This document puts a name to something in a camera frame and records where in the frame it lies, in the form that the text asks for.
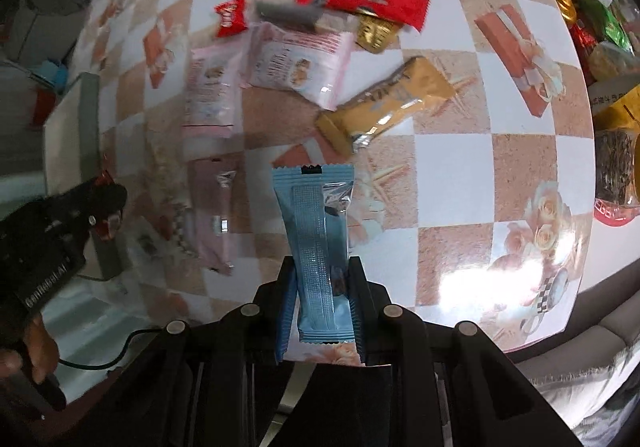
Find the blue snack packet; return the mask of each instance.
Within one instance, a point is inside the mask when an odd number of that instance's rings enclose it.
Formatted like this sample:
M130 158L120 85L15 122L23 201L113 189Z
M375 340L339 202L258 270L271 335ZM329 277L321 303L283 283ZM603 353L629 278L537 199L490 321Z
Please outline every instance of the blue snack packet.
M353 166L280 168L272 177L296 265L300 340L353 341L345 279Z

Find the table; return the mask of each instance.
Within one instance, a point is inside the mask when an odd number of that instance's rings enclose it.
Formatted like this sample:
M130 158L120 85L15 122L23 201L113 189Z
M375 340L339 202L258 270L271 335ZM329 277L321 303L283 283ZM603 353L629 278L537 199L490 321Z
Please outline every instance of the table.
M231 138L180 139L189 49L212 44L212 9L223 1L94 0L70 72L71 79L100 75L104 164L130 196L124 237L132 267L92 283L92 291L159 324L218 319L273 280L289 247L271 167L333 156L314 131L314 104L260 88L242 91ZM498 10L518 26L490 42L489 23L476 20L495 21L487 14ZM169 50L161 73L145 58L152 30ZM517 82L521 90L529 85L510 76L513 62L509 72L503 64L505 40L544 48L550 73L561 74L559 85L546 84L549 103L520 93ZM562 331L591 232L594 156L584 80L555 1L431 0L422 32L405 27L380 55L354 48L341 100L416 54L457 94L435 115L417 114L356 155L351 253L394 302L438 323L474 320L503 350ZM129 238L146 226L166 233L168 200L186 192L182 160L222 155L238 164L233 275L202 269L162 239L162 257L145 259ZM301 345L296 333L290 359L358 363L353 345Z

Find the couch cushion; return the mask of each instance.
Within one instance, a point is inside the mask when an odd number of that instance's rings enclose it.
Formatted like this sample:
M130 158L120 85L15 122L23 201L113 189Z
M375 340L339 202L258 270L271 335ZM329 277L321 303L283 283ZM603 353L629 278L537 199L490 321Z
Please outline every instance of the couch cushion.
M633 344L640 334L640 291L613 310L600 324L620 336L626 344Z
M624 341L602 326L592 326L584 333L538 357L517 364L528 379L581 373L608 366L625 348Z

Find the metal bolt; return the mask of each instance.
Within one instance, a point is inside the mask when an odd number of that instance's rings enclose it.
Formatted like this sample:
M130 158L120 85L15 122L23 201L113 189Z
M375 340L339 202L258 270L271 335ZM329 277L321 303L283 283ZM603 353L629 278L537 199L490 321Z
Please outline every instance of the metal bolt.
M170 335L180 335L186 328L187 325L184 323L184 321L171 321L166 326L166 332Z
M458 324L458 330L460 331L460 333L466 335L467 337L473 337L476 333L478 333L478 326L473 324L473 322L462 321L460 322L460 324Z
M258 315L260 313L260 306L254 303L245 304L240 308L240 313L245 317L253 317L254 315Z
M388 304L382 311L387 317L395 318L402 315L402 308L397 304Z

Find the black cable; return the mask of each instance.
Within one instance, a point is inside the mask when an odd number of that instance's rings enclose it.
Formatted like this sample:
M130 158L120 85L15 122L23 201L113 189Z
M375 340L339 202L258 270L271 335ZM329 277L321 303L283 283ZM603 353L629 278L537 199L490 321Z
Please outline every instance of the black cable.
M87 366L86 364L76 364L73 362L64 361L63 359L60 359L60 364L67 367L73 367L75 369L84 369L85 371L101 371L103 369L109 369L110 367L115 366L117 363L119 363L123 359L125 353L127 353L127 348L129 348L129 344L133 339L133 337L135 337L136 335L142 335L143 333L159 333L161 331L162 329L159 329L159 328L149 328L149 329L136 330L134 332L131 332L129 334L129 337L127 337L127 340L124 341L124 346L122 347L122 351L120 352L120 354L111 362L108 362L106 364L99 364L98 366Z

